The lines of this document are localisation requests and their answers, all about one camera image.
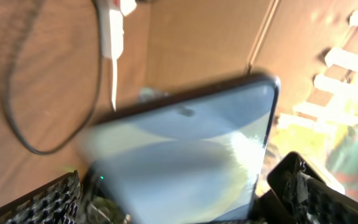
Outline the Samsung Galaxy smartphone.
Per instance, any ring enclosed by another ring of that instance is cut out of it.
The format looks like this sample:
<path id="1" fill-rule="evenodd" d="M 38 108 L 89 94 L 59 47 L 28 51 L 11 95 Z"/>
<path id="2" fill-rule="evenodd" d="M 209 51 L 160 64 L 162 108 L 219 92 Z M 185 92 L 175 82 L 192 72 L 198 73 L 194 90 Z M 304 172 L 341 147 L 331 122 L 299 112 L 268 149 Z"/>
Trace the Samsung Galaxy smartphone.
<path id="1" fill-rule="evenodd" d="M 166 96 L 103 116 L 81 150 L 132 223 L 245 220 L 279 93 L 257 72 Z"/>

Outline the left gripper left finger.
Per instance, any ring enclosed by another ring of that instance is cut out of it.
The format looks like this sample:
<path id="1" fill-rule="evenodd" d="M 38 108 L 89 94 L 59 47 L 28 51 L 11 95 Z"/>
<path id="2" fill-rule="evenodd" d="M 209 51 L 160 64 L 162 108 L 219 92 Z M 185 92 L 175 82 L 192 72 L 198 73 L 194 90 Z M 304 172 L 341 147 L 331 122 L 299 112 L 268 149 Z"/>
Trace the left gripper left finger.
<path id="1" fill-rule="evenodd" d="M 82 186 L 73 171 L 0 207 L 0 223 L 75 224 Z"/>

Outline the white power strip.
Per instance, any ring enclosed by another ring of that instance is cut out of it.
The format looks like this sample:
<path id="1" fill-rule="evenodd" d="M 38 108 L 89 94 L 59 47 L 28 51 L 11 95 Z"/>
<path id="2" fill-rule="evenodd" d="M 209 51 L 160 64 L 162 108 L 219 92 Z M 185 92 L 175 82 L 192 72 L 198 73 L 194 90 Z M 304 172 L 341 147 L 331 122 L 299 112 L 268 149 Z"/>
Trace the white power strip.
<path id="1" fill-rule="evenodd" d="M 135 0 L 97 0 L 102 55 L 118 59 L 124 49 L 124 17 L 136 7 Z"/>

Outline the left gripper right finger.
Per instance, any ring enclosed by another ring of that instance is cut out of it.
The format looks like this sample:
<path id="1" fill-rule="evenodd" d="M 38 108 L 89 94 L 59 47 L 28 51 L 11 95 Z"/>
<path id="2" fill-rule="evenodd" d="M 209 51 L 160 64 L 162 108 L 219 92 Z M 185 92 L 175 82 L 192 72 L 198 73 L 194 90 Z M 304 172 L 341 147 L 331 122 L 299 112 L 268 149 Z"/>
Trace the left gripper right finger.
<path id="1" fill-rule="evenodd" d="M 336 190 L 297 152 L 288 153 L 267 182 L 295 223 L 358 223 L 358 202 Z"/>

